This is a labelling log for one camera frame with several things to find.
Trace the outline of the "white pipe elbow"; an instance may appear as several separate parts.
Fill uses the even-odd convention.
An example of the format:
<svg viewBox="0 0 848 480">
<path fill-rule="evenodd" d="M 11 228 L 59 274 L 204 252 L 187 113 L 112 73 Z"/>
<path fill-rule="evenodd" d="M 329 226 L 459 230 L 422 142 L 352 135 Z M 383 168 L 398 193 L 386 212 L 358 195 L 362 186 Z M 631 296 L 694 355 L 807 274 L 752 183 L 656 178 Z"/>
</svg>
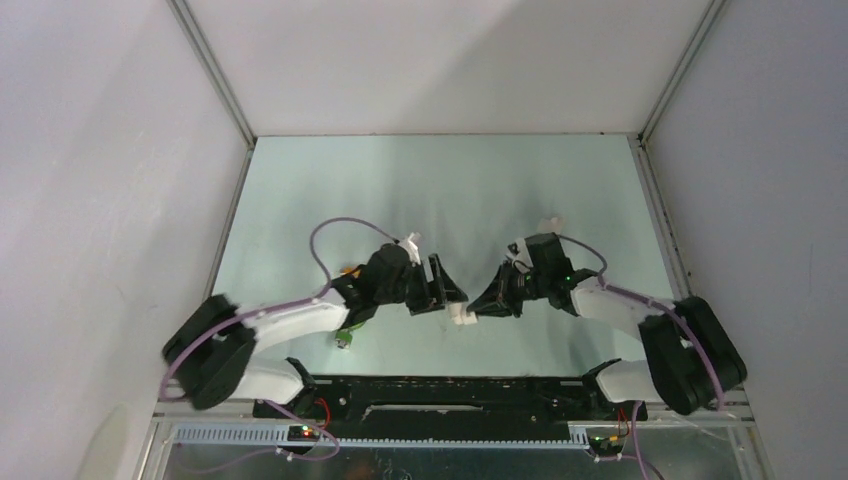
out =
<svg viewBox="0 0 848 480">
<path fill-rule="evenodd" d="M 477 315 L 470 312 L 463 303 L 451 303 L 447 306 L 449 318 L 455 325 L 474 325 L 478 323 Z"/>
</svg>

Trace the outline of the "green water faucet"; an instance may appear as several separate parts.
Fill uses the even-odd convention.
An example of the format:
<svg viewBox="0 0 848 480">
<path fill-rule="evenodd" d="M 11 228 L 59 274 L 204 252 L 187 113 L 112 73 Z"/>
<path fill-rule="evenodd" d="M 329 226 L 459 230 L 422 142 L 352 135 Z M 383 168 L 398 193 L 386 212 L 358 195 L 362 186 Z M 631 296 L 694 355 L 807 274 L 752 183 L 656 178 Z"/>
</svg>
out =
<svg viewBox="0 0 848 480">
<path fill-rule="evenodd" d="M 335 332 L 334 341 L 335 345 L 338 349 L 348 350 L 353 343 L 353 334 L 355 331 L 359 330 L 364 326 L 364 323 L 345 327 Z"/>
</svg>

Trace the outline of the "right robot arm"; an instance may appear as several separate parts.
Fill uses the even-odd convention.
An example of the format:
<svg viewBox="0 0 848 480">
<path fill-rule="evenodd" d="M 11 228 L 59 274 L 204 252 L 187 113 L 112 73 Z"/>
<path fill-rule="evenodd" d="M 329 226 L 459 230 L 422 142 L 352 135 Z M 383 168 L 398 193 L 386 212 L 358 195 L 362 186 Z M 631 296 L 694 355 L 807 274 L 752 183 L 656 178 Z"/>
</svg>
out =
<svg viewBox="0 0 848 480">
<path fill-rule="evenodd" d="M 545 300 L 569 315 L 602 322 L 639 341 L 641 360 L 611 360 L 588 377 L 581 392 L 585 411 L 606 418 L 622 402 L 662 402 L 679 415 L 709 405 L 743 384 L 747 366 L 707 300 L 662 299 L 628 290 L 599 270 L 576 269 L 566 255 L 569 237 L 537 233 L 508 247 L 486 290 L 465 308 L 469 317 L 514 317 L 525 303 Z"/>
</svg>

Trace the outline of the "far white pipe elbow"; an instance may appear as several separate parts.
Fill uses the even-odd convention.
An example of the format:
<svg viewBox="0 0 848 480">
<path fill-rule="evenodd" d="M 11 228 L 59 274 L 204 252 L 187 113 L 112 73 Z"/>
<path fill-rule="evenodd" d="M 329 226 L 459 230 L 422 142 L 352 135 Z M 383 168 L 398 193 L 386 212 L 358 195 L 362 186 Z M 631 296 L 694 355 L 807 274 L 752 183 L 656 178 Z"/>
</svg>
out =
<svg viewBox="0 0 848 480">
<path fill-rule="evenodd" d="M 561 234 L 565 221 L 560 217 L 543 218 L 537 225 L 538 233 L 554 233 Z"/>
</svg>

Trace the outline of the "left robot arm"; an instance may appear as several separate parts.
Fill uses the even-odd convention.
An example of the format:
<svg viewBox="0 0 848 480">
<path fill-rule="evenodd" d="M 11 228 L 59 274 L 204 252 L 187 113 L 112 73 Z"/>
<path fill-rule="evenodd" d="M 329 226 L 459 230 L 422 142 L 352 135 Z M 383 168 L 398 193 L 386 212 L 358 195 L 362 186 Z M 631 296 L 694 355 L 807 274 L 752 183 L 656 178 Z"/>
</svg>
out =
<svg viewBox="0 0 848 480">
<path fill-rule="evenodd" d="M 309 373 L 296 359 L 272 361 L 263 351 L 311 334 L 351 330 L 383 305 L 403 304 L 412 316 L 445 310 L 458 325 L 474 324 L 467 300 L 437 255 L 420 259 L 411 240 L 387 243 L 312 298 L 239 313 L 225 295 L 208 297 L 165 343 L 166 378 L 178 382 L 196 410 L 230 399 L 270 400 L 304 416 L 316 403 Z"/>
</svg>

